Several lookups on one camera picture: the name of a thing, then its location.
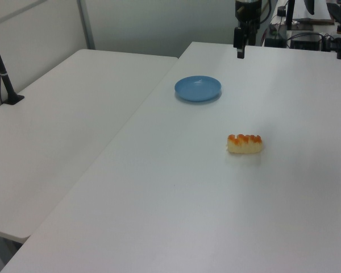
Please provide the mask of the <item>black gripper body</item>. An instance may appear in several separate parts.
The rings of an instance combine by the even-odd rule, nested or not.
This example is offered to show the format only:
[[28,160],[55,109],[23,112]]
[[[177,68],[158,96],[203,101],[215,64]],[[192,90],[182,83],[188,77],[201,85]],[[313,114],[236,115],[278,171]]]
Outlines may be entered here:
[[235,17],[239,27],[260,27],[261,0],[235,1]]

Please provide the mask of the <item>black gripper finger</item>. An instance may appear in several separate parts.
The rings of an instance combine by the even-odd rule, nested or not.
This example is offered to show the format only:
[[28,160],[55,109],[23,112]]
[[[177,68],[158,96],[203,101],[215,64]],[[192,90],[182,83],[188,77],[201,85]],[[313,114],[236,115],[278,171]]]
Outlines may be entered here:
[[244,29],[241,27],[235,27],[234,29],[234,48],[237,51],[237,58],[244,59],[245,53],[245,34]]
[[257,31],[258,24],[250,22],[247,26],[247,43],[249,46],[254,46],[256,44]]

